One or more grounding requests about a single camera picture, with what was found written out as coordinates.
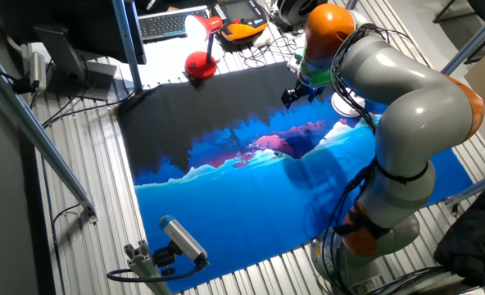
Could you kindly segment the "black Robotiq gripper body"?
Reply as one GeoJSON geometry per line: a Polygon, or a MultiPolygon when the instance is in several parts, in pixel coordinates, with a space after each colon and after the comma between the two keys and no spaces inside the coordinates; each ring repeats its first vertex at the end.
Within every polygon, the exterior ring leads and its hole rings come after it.
{"type": "Polygon", "coordinates": [[[307,98],[309,102],[313,102],[316,97],[324,92],[325,87],[311,87],[297,82],[297,94],[300,98],[307,98]]]}

